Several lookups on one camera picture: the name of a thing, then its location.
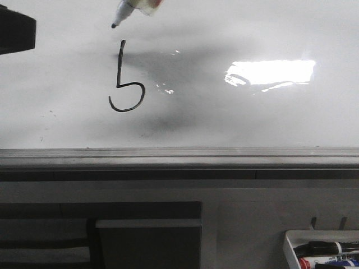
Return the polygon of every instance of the hook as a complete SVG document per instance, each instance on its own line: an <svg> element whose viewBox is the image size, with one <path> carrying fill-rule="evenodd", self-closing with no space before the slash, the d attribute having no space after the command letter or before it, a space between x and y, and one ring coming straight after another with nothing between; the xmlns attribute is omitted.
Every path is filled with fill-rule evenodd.
<svg viewBox="0 0 359 269"><path fill-rule="evenodd" d="M145 88L145 85L143 85L142 83L139 83L139 82L130 82L130 83L126 83L126 84L122 84L121 85L121 71L122 71L122 57L123 57L123 49L125 48L125 43L126 41L123 40L121 41L121 46L119 48L119 53L118 53L118 72L117 72L117 84L116 84L116 88L120 89L120 88L123 88L123 87L127 87L127 86L131 86L131 85L137 85L137 86L140 86L141 89L142 89L142 95L141 95L141 98L140 98L140 101L134 105L133 107L131 108L127 108L127 109L118 109L114 106L112 100L111 100L111 96L108 96L108 100L110 102L110 106L113 110L117 111L117 112L128 112L128 111L131 111L131 110L134 110L136 109L137 107L139 107L139 105L142 103L142 101L144 100L145 98L145 93L146 93L146 88Z"/></svg>
<svg viewBox="0 0 359 269"><path fill-rule="evenodd" d="M347 217L342 217L342 219L340 220L339 230L341 231L344 230L347 220L348 220Z"/></svg>
<svg viewBox="0 0 359 269"><path fill-rule="evenodd" d="M310 220L309 229L315 230L315 224L316 224L316 217L312 217L312 219Z"/></svg>

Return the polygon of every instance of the black marker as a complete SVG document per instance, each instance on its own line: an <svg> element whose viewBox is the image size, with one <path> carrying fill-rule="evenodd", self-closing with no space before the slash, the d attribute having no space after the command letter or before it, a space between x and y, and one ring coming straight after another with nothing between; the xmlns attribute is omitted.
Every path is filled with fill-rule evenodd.
<svg viewBox="0 0 359 269"><path fill-rule="evenodd" d="M294 252L298 259L310 256L308 255L308 244L300 245L294 248Z"/></svg>
<svg viewBox="0 0 359 269"><path fill-rule="evenodd" d="M307 247L310 256L337 255L337 254L356 254L359 253L359 242L322 242L311 241Z"/></svg>
<svg viewBox="0 0 359 269"><path fill-rule="evenodd" d="M359 269L357 266L335 266L335 265L321 265L317 263L315 269Z"/></svg>
<svg viewBox="0 0 359 269"><path fill-rule="evenodd" d="M116 26L118 26L121 21L128 18L135 8L133 5L131 5L128 1L122 0L121 3L118 5L117 11L116 11L116 17L111 25L111 27L114 29Z"/></svg>

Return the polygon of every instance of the dark panel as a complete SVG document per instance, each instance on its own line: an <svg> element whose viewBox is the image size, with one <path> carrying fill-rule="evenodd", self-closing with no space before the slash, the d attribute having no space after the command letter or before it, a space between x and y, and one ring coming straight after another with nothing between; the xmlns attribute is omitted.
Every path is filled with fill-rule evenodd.
<svg viewBox="0 0 359 269"><path fill-rule="evenodd" d="M63 217L96 219L200 219L200 202L72 203Z"/></svg>
<svg viewBox="0 0 359 269"><path fill-rule="evenodd" d="M53 172L0 172L0 181L53 181Z"/></svg>
<svg viewBox="0 0 359 269"><path fill-rule="evenodd" d="M86 220L0 219L1 241L63 241L86 238Z"/></svg>
<svg viewBox="0 0 359 269"><path fill-rule="evenodd" d="M106 269L199 269L200 228L101 229Z"/></svg>
<svg viewBox="0 0 359 269"><path fill-rule="evenodd" d="M90 262L78 263L20 263L2 262L1 268L4 269L92 269Z"/></svg>
<svg viewBox="0 0 359 269"><path fill-rule="evenodd" d="M12 240L0 241L0 249L19 249L19 248L33 248L33 249L61 249L61 248L79 248L86 247L89 242L86 238L76 238L58 241L27 241L27 240Z"/></svg>
<svg viewBox="0 0 359 269"><path fill-rule="evenodd" d="M0 219L58 219L59 204L0 204Z"/></svg>
<svg viewBox="0 0 359 269"><path fill-rule="evenodd" d="M100 231L96 228L96 220L89 219L86 223L86 232L89 240L89 251L93 269L105 269Z"/></svg>
<svg viewBox="0 0 359 269"><path fill-rule="evenodd" d="M254 179L254 170L0 172L1 181Z"/></svg>
<svg viewBox="0 0 359 269"><path fill-rule="evenodd" d="M258 170L256 179L359 179L359 170Z"/></svg>

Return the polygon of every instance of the whiteboard tray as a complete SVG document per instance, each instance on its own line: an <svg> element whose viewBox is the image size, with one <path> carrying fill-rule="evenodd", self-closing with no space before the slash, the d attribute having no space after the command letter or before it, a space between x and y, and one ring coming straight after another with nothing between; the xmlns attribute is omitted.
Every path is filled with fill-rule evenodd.
<svg viewBox="0 0 359 269"><path fill-rule="evenodd" d="M354 242L359 241L359 231L287 231L283 251L290 269L301 269L293 249L314 240Z"/></svg>

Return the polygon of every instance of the black object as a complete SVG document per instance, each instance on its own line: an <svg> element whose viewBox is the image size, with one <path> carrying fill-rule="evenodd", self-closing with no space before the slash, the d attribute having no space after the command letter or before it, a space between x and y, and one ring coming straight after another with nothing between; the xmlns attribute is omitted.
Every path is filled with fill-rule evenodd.
<svg viewBox="0 0 359 269"><path fill-rule="evenodd" d="M359 243L311 241L294 249L297 258L359 253Z"/></svg>
<svg viewBox="0 0 359 269"><path fill-rule="evenodd" d="M49 224L58 224L61 222L48 222L46 223L46 228L51 228ZM95 219L87 219L86 221L86 235L87 238L72 238L72 239L63 239L63 240L44 240L44 239L33 239L33 240L0 240L0 250L12 250L12 249L22 249L22 250L36 250L37 254L41 253L41 250L56 250L60 252L64 249L72 248L89 248L89 261L83 261L83 257L74 256L80 261L67 261L67 262L34 262L33 258L29 259L26 262L12 262L12 261L3 261L3 257L0 257L0 268L15 268L15 269L105 269L103 253L102 253L102 244L100 240L99 230L96 228ZM68 226L60 226L57 228L58 233L56 236L61 236L62 233L65 235L67 232L70 232Z"/></svg>
<svg viewBox="0 0 359 269"><path fill-rule="evenodd" d="M335 265L321 265L317 263L314 267L315 269L345 269L345 266L335 266Z"/></svg>
<svg viewBox="0 0 359 269"><path fill-rule="evenodd" d="M294 248L294 252L298 259L309 256L308 255L308 244L300 245L300 246Z"/></svg>
<svg viewBox="0 0 359 269"><path fill-rule="evenodd" d="M36 20L0 5L0 54L34 49Z"/></svg>
<svg viewBox="0 0 359 269"><path fill-rule="evenodd" d="M312 241L308 243L308 251L313 256L358 253L359 243Z"/></svg>
<svg viewBox="0 0 359 269"><path fill-rule="evenodd" d="M100 229L106 269L199 269L201 227Z"/></svg>

